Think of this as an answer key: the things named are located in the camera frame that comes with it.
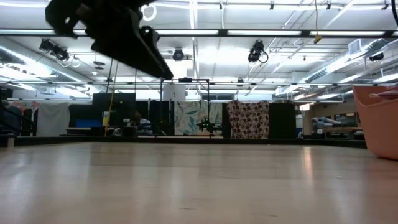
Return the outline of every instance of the ceiling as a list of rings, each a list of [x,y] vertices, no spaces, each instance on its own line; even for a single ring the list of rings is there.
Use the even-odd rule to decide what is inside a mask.
[[[3,3],[14,3],[20,7],[10,7],[0,3],[0,29],[50,29],[45,21],[44,8],[47,0],[0,0]],[[331,0],[331,9],[324,9],[328,1],[318,0],[318,28],[335,30],[395,30],[397,25],[392,16],[391,7],[381,10],[384,1],[377,0]],[[316,26],[316,10],[301,10],[300,7],[313,7],[312,0],[275,0],[274,10],[269,10],[270,1],[255,0],[223,0],[223,10],[219,9],[219,0],[198,0],[197,16],[190,17],[189,0],[156,1],[156,15],[150,21],[142,21],[143,26],[154,29],[313,29]],[[152,8],[145,10],[145,16],[150,17]],[[6,37],[24,48],[42,54],[39,45],[41,37]],[[112,63],[111,58],[93,52],[93,43],[88,37],[77,40],[66,37],[51,37],[52,41],[68,52],[75,55],[81,62],[73,67],[74,61],[67,68],[94,81],[105,81],[107,77],[117,75],[118,82],[134,82],[135,69]],[[269,54],[269,61],[262,67],[248,63],[249,49],[256,40],[262,40]],[[348,44],[355,39],[322,39],[314,44],[313,39],[292,38],[251,38],[251,37],[197,37],[197,65],[198,78],[209,78],[214,82],[236,82],[244,78],[246,82],[297,82],[295,75],[307,74],[314,68],[321,67],[325,62],[335,58],[348,50]],[[163,37],[159,40],[158,48],[162,54],[169,54],[175,48],[182,48],[185,54],[193,55],[193,40],[191,37]],[[390,47],[384,51],[384,60],[370,62],[357,60],[335,73],[343,73],[343,77],[355,75],[365,69],[376,67],[395,59],[397,50]],[[59,66],[50,55],[45,55]],[[104,70],[94,69],[93,61],[104,62]],[[187,76],[194,77],[193,61],[180,62],[178,66],[187,69]],[[341,75],[331,78],[330,82],[337,83]],[[158,82],[154,77],[137,71],[138,82]],[[131,88],[131,86],[117,86],[117,88]],[[138,88],[156,89],[158,85],[142,85]],[[257,90],[275,90],[277,86],[260,86]]]

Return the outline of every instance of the pink basket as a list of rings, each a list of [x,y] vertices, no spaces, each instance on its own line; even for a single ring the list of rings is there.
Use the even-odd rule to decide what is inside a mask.
[[[398,160],[398,99],[369,97],[388,91],[384,86],[353,86],[366,145],[376,156]]]

